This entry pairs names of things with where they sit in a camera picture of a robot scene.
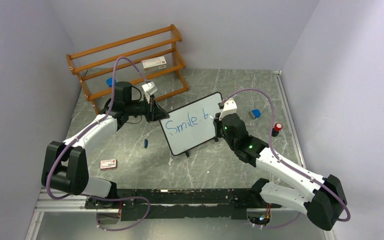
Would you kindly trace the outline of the white whiteboard black frame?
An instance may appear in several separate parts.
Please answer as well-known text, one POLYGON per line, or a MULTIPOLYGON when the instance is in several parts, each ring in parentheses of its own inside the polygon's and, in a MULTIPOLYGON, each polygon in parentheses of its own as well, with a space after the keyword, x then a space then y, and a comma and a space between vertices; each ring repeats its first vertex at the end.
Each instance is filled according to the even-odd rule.
POLYGON ((160 126, 174 156, 181 155, 216 136, 213 118, 221 112, 222 94, 214 92, 169 112, 160 126))

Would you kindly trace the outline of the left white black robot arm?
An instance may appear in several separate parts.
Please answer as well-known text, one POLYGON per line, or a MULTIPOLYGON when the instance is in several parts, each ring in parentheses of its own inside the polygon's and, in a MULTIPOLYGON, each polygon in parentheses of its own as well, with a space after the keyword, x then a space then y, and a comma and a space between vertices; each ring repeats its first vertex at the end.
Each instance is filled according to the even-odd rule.
POLYGON ((130 82, 112 85, 113 94, 95 119, 79 133, 63 142, 52 141, 46 148, 41 183, 48 195, 57 200, 51 190, 64 192, 64 196, 93 196, 106 208, 114 207, 119 200, 116 183, 89 175, 87 157, 104 140, 115 134, 130 117, 143 116, 147 122, 169 118, 157 104, 158 90, 154 82, 142 85, 144 96, 132 99, 130 82))

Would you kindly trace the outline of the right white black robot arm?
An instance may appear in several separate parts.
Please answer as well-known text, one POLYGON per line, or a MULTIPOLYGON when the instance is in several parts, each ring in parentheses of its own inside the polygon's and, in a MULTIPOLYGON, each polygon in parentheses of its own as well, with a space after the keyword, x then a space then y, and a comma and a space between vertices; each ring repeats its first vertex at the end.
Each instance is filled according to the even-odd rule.
POLYGON ((340 179, 311 172, 272 151, 268 143, 248 133, 236 113, 220 116, 217 113, 213 118, 216 137, 223 138, 239 160, 272 173, 288 185, 260 179, 252 186, 250 202, 255 207, 268 203, 293 209, 316 227, 332 230, 348 204, 340 179))

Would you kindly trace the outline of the blue grey whiteboard eraser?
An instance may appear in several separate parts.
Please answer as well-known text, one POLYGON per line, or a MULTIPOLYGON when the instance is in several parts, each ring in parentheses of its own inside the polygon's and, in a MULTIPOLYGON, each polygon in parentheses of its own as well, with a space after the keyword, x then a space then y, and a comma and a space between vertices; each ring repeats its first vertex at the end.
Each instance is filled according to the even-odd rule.
POLYGON ((251 119, 257 119, 261 116, 261 112, 258 109, 253 109, 249 111, 249 116, 251 119))

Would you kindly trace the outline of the white red box on shelf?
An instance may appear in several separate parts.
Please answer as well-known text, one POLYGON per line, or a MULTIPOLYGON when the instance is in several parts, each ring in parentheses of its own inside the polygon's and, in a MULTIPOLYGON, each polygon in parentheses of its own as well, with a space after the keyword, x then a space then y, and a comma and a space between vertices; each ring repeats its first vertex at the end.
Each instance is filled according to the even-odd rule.
POLYGON ((163 70, 167 67, 168 64, 164 56, 145 59, 142 60, 141 63, 145 73, 163 70))

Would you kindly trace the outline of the orange wooden shelf rack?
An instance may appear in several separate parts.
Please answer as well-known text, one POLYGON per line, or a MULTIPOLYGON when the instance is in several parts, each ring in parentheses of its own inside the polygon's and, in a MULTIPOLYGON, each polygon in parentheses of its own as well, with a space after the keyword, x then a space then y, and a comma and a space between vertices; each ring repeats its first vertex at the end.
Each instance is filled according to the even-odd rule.
POLYGON ((116 71, 119 81, 125 80, 135 86, 144 82, 136 69, 144 73, 147 80, 171 73, 175 74, 180 81, 180 88, 160 93, 157 97, 159 101, 188 91, 190 86, 182 75, 182 69, 186 67, 186 63, 178 49, 178 43, 182 40, 183 37, 178 28, 171 24, 67 54, 65 57, 70 72, 79 79, 85 99, 92 104, 95 113, 98 113, 100 108, 97 101, 111 93, 111 89, 105 84, 104 79, 110 77, 113 71, 116 71), (145 73, 141 61, 160 56, 165 57, 167 67, 145 73))

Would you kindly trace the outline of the blue cube on shelf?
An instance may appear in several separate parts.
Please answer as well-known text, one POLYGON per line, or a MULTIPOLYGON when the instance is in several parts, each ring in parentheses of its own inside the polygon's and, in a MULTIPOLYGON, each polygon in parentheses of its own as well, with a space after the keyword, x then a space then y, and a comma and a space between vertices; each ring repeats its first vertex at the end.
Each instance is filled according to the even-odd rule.
POLYGON ((117 80, 113 79, 112 77, 106 80, 106 84, 108 85, 109 88, 112 88, 115 83, 117 83, 117 80))

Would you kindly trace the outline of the red black bottle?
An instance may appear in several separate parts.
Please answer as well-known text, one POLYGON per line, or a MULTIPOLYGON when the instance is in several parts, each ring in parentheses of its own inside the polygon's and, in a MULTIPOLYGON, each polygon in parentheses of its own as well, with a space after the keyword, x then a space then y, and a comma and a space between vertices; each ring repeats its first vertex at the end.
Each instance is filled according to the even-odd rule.
POLYGON ((280 122, 277 122, 273 125, 272 131, 271 131, 271 136, 272 137, 277 137, 282 130, 283 125, 280 122))

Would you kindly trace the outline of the red white box on table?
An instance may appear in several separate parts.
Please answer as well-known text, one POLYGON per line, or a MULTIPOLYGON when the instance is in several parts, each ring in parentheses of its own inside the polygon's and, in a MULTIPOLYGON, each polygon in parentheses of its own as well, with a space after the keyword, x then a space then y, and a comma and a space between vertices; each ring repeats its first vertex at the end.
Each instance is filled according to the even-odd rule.
POLYGON ((116 159, 109 159, 109 160, 101 160, 99 169, 100 170, 109 170, 109 169, 116 169, 117 168, 117 160, 116 159))

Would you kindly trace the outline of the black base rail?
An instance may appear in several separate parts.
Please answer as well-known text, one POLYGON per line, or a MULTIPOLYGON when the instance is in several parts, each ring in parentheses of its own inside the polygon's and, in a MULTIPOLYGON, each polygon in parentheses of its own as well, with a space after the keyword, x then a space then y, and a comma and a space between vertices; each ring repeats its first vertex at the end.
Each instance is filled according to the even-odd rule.
POLYGON ((110 214, 120 221, 146 219, 230 218, 247 220, 264 213, 268 203, 250 188, 118 189, 122 201, 87 199, 85 209, 110 214))

